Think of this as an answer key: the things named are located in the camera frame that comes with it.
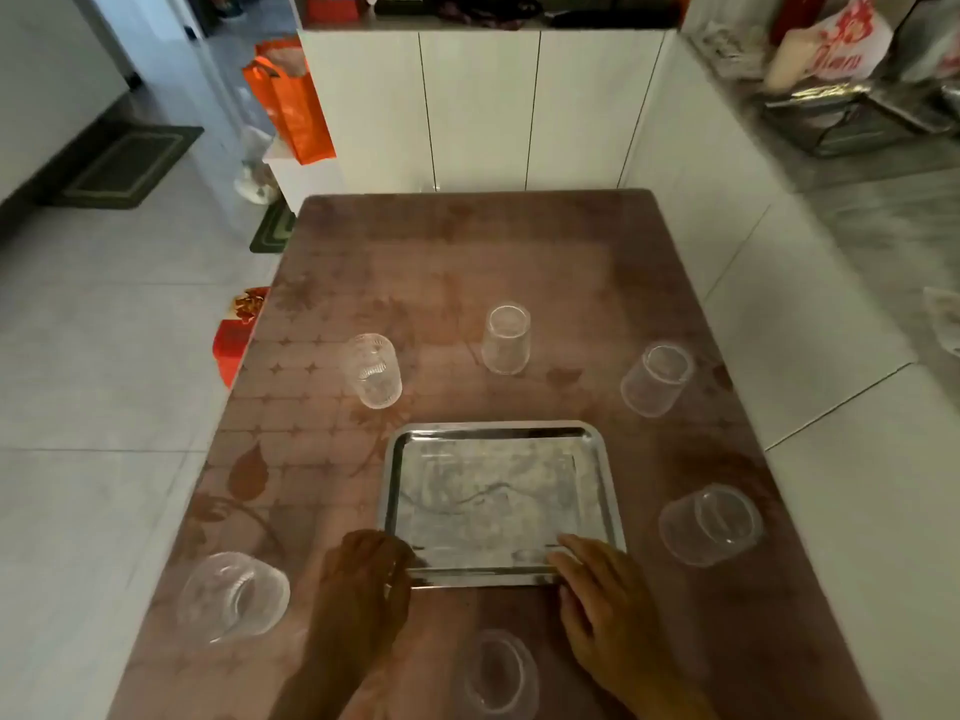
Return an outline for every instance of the table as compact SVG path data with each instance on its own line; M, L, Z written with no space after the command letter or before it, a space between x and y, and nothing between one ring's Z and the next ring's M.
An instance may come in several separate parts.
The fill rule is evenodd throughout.
M479 361L489 308L528 308L521 375ZM344 391L339 345L395 344L402 397L369 410ZM618 384L644 346L677 339L698 374L646 419ZM111 720L260 720L301 659L324 552L376 523L384 450L405 423L579 419L596 426L630 555L683 670L730 720L876 718L733 390L653 195L647 191L311 197L279 266ZM738 486L766 536L709 569L660 541L668 500ZM199 557L258 556L290 577L290 607L261 637L191 647L174 605ZM541 718L626 713L576 665L549 587L414 593L385 667L343 714L452 716L451 666L478 628L530 648Z

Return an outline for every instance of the transparent cup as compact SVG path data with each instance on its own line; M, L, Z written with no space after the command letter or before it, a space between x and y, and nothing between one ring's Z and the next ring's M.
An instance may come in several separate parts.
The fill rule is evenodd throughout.
M480 631L462 666L462 715L533 720L540 707L540 679L534 657L509 631Z
M282 571L243 553L215 553L186 580L176 621L198 642L254 637L273 629L289 601Z
M647 346L620 381L620 396L642 417L662 417L676 403L696 370L688 350L659 340Z
M517 303L500 303L486 314L483 363L494 374L519 374L530 360L530 313Z
M363 333L347 341L342 370L346 383L370 409L385 409L403 394L397 351L386 336Z
M757 545L763 536L763 518L743 492L714 483L663 508L659 532L678 560L708 567Z

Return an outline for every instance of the silver tray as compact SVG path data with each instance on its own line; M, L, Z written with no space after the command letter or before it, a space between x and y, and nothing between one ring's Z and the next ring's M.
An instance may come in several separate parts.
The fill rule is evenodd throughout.
M558 533L625 548L603 437L582 421L408 424L377 525L413 546L416 588L553 583Z

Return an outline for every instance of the green mat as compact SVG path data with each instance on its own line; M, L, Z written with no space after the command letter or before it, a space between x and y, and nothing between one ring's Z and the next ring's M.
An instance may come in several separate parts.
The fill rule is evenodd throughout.
M297 215L290 211L290 207L283 197L267 208L267 214L253 235L249 244L251 253L282 253L293 234Z
M204 132L199 126L124 125L106 148L91 152L47 205L134 209Z

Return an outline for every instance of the orange bag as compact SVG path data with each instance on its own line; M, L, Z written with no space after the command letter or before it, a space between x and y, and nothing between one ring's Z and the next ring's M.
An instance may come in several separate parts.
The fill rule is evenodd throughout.
M243 69L243 77L296 161L312 164L336 153L306 61L303 62L304 74L291 75L267 57L271 51L300 48L298 38L259 43L255 48L256 57Z

